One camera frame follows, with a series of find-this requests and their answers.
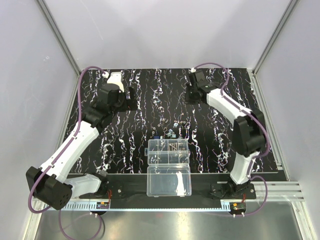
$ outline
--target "black table surface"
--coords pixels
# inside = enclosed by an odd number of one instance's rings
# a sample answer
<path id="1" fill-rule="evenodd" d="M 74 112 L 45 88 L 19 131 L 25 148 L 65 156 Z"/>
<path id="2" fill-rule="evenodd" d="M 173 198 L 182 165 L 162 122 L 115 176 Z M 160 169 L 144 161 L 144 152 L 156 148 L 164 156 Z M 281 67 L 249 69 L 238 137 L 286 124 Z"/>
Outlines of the black table surface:
<path id="1" fill-rule="evenodd" d="M 236 153 L 232 149 L 232 124 L 215 108 L 206 104 L 185 104 L 188 69 L 124 69 L 123 85 L 136 89 L 137 111 L 118 113 L 102 134 L 94 140 L 74 164 L 71 173 L 147 173 L 145 148 L 155 136 L 167 138 L 170 129 L 176 137 L 188 139 L 191 173 L 222 173 L 233 168 Z M 225 92 L 249 109 L 258 104 L 245 68 L 229 68 L 230 80 Z M 207 80 L 222 86 L 224 75 L 220 68 L 204 69 Z M 98 89 L 107 80 L 99 71 L 89 70 L 81 84 L 81 104 L 90 105 Z M 65 138 L 78 120 L 75 98 Z M 277 172 L 272 152 L 256 159 L 254 172 Z"/>

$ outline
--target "robotic arm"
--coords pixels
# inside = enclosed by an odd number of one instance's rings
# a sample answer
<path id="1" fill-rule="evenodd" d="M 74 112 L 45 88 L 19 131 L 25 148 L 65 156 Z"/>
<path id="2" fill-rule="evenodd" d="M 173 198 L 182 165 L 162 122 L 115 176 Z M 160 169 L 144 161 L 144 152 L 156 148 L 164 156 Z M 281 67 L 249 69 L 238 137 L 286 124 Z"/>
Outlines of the robotic arm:
<path id="1" fill-rule="evenodd" d="M 130 99 L 127 99 L 121 73 L 113 72 L 107 83 L 99 90 L 98 97 L 83 111 L 82 121 L 76 124 L 59 149 L 38 169 L 32 166 L 26 172 L 28 186 L 32 190 L 43 171 L 51 166 L 35 188 L 34 197 L 60 210 L 67 205 L 70 198 L 87 193 L 95 193 L 97 196 L 106 194 L 104 177 L 98 173 L 71 179 L 67 179 L 67 176 L 84 150 L 111 124 L 118 112 L 137 110 L 137 100 L 132 87 L 129 87 L 129 95 Z"/>
<path id="2" fill-rule="evenodd" d="M 254 159 L 264 150 L 266 144 L 262 130 L 248 114 L 266 128 L 264 114 L 258 109 L 252 111 L 234 101 L 220 88 L 209 83 L 202 70 L 192 72 L 188 77 L 190 84 L 186 86 L 186 102 L 206 103 L 216 108 L 233 125 L 232 146 L 236 157 L 230 173 L 231 179 L 225 186 L 225 191 L 232 195 L 248 186 Z"/>

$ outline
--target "clear plastic box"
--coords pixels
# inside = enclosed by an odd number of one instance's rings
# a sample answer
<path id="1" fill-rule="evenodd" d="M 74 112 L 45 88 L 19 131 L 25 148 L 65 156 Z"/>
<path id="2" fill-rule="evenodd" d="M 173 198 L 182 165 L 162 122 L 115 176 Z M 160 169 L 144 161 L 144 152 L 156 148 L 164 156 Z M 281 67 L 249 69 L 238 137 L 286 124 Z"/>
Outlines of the clear plastic box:
<path id="1" fill-rule="evenodd" d="M 150 139 L 146 194 L 150 197 L 190 196 L 189 162 L 187 139 Z"/>
<path id="2" fill-rule="evenodd" d="M 148 165 L 189 165 L 187 139 L 150 139 Z"/>
<path id="3" fill-rule="evenodd" d="M 188 165 L 161 165 L 147 168 L 146 194 L 149 197 L 191 196 Z"/>

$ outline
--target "white wall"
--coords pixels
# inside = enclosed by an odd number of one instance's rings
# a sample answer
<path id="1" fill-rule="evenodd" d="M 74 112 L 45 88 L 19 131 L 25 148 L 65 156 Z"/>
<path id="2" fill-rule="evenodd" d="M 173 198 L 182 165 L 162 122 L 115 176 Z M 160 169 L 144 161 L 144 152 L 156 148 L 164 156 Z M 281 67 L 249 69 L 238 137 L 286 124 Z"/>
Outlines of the white wall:
<path id="1" fill-rule="evenodd" d="M 253 68 L 290 0 L 46 0 L 80 68 Z"/>
<path id="2" fill-rule="evenodd" d="M 292 180 L 320 236 L 320 1 L 297 5 L 258 72 Z"/>
<path id="3" fill-rule="evenodd" d="M 0 1 L 1 239 L 22 239 L 26 171 L 54 152 L 76 76 L 35 0 Z"/>

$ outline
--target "purple cable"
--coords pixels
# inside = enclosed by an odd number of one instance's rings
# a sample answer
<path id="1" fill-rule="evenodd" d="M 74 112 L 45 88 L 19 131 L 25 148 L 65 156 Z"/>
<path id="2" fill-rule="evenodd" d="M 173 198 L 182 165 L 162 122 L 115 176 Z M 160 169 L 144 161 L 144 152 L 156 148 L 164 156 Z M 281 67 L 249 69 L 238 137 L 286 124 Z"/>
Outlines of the purple cable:
<path id="1" fill-rule="evenodd" d="M 96 231 L 96 233 L 93 235 L 93 237 L 89 238 L 88 240 L 93 240 L 93 239 L 95 239 L 95 238 L 98 236 L 98 234 L 99 234 L 99 232 L 100 232 L 100 230 L 101 230 L 101 227 L 102 227 L 102 218 L 101 218 L 101 216 L 99 216 L 99 215 L 97 215 L 97 216 L 98 216 L 99 222 L 100 222 L 99 228 L 98 228 L 98 230 Z M 64 228 L 62 227 L 62 223 L 61 223 L 61 210 L 59 210 L 58 218 L 59 218 L 59 228 L 60 228 L 60 231 L 62 232 L 62 234 L 63 234 L 67 239 L 69 239 L 69 240 L 76 240 L 76 239 L 68 236 L 68 235 L 66 234 Z"/>
<path id="2" fill-rule="evenodd" d="M 224 89 L 225 87 L 227 86 L 228 82 L 229 82 L 229 78 L 230 78 L 230 74 L 229 74 L 229 71 L 222 65 L 218 64 L 218 63 L 215 63 L 215 62 L 205 62 L 205 63 L 202 63 L 202 64 L 199 64 L 197 66 L 195 66 L 194 68 L 197 69 L 199 67 L 202 67 L 204 65 L 216 65 L 220 68 L 222 68 L 225 72 L 226 72 L 226 80 L 224 82 L 224 84 L 222 85 L 221 87 L 221 90 L 220 90 L 220 93 L 221 95 L 223 96 L 223 98 L 225 100 L 227 100 L 230 104 L 232 104 L 234 107 L 236 107 L 237 109 L 239 109 L 241 112 L 247 114 L 258 126 L 259 128 L 262 130 L 263 132 L 263 135 L 265 137 L 265 141 L 266 141 L 266 149 L 264 151 L 264 153 L 260 154 L 260 155 L 257 155 L 257 156 L 253 156 L 252 159 L 256 159 L 256 158 L 262 158 L 262 157 L 265 157 L 268 155 L 269 151 L 270 151 L 270 139 L 269 139 L 269 136 L 268 136 L 268 133 L 266 131 L 266 129 L 264 128 L 264 126 L 253 116 L 251 115 L 249 112 L 246 112 L 245 110 L 242 110 L 237 104 L 235 104 L 233 101 L 231 101 L 229 98 L 225 97 L 224 95 Z M 254 161 L 251 161 L 250 164 L 249 164 L 249 167 L 248 167 L 248 170 L 246 172 L 247 175 L 250 174 L 250 171 L 251 171 L 251 167 L 253 165 Z"/>
<path id="3" fill-rule="evenodd" d="M 253 179 L 260 179 L 263 181 L 264 187 L 265 187 L 265 196 L 264 196 L 264 200 L 263 200 L 261 206 L 257 210 L 250 212 L 250 213 L 247 213 L 246 216 L 252 216 L 252 215 L 258 213 L 264 207 L 264 205 L 267 202 L 267 198 L 268 198 L 268 185 L 267 185 L 266 180 L 262 176 L 258 176 L 258 175 L 251 177 L 250 181 L 252 181 Z"/>
<path id="4" fill-rule="evenodd" d="M 84 77 L 86 71 L 88 71 L 89 69 L 98 69 L 99 71 L 105 73 L 104 70 L 102 70 L 100 67 L 97 66 L 88 66 L 86 67 L 80 74 L 79 80 L 78 80 L 78 87 L 77 87 L 77 100 L 78 100 L 78 126 L 76 128 L 76 131 L 74 133 L 73 136 L 77 136 L 79 130 L 80 130 L 80 125 L 81 125 L 81 119 L 82 119 L 82 106 L 81 106 L 81 83 L 82 83 L 82 78 Z M 74 138 L 71 138 L 69 140 L 69 142 L 64 146 L 64 148 L 61 150 L 61 152 L 59 152 L 59 154 L 54 158 L 54 160 L 52 161 L 51 165 L 54 165 L 58 159 L 61 157 L 61 155 L 66 151 L 66 149 L 70 146 L 70 144 L 72 143 L 72 141 L 74 140 Z M 47 206 L 46 208 L 42 209 L 42 210 L 34 210 L 34 208 L 32 207 L 32 196 L 34 195 L 34 192 L 36 190 L 36 187 L 38 186 L 39 182 L 42 180 L 42 178 L 44 177 L 44 175 L 46 175 L 46 173 L 50 170 L 52 166 L 48 166 L 43 173 L 41 173 L 41 175 L 38 177 L 38 179 L 35 181 L 35 183 L 33 184 L 30 193 L 29 193 L 29 197 L 28 197 L 28 208 L 29 210 L 34 213 L 34 214 L 41 214 L 45 211 L 47 211 L 50 206 Z"/>

